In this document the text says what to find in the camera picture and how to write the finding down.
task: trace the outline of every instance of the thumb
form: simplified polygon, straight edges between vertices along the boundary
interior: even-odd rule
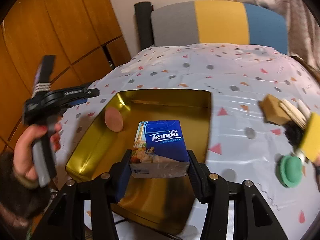
[[[30,125],[20,136],[16,146],[21,148],[28,148],[31,146],[32,142],[35,139],[44,136],[47,133],[47,131],[48,128],[44,125]]]

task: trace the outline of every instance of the wooden cabinet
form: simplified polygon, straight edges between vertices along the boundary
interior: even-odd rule
[[[110,0],[83,0],[100,44],[121,36]]]
[[[85,58],[73,65],[82,83],[93,82],[103,78],[110,71],[110,65],[102,48],[98,48]]]
[[[57,55],[51,78],[70,65],[43,0],[17,0],[3,21],[3,31],[14,66],[30,92],[43,55]]]
[[[110,60],[130,60],[110,0],[17,0],[0,30],[0,150],[25,130],[22,106],[43,55],[56,55],[53,90],[101,79]]]
[[[73,63],[99,46],[82,0],[45,0],[50,19]]]
[[[110,53],[113,64],[116,67],[128,63],[131,59],[127,45],[125,44],[124,38],[122,36],[110,42],[107,45],[107,49]]]

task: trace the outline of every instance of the metal screw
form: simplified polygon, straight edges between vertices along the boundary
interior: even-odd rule
[[[67,186],[73,186],[75,184],[75,181],[73,179],[69,179],[67,181]]]
[[[110,178],[110,174],[107,173],[107,172],[102,173],[102,174],[101,174],[101,178],[102,178],[102,179],[109,179],[109,178]]]
[[[247,187],[251,187],[253,185],[252,181],[251,180],[246,180],[244,182],[244,184],[247,186]]]
[[[219,175],[218,175],[218,174],[215,174],[215,173],[211,173],[211,174],[209,175],[209,178],[210,178],[210,179],[213,179],[213,180],[216,180],[216,179],[219,178]]]

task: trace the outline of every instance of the human hand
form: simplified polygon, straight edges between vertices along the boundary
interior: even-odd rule
[[[60,149],[60,135],[57,133],[61,130],[61,124],[55,125],[56,133],[51,136],[50,142],[54,145],[54,150]],[[16,147],[13,154],[13,167],[15,172],[24,176],[29,180],[36,180],[38,174],[32,161],[32,148],[31,144],[35,139],[41,138],[48,131],[46,126],[39,126],[36,124],[30,125],[24,133],[20,136],[16,143]]]

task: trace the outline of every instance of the tempo tissue package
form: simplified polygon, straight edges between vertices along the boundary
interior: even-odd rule
[[[182,177],[189,165],[178,120],[139,123],[130,161],[134,178]]]

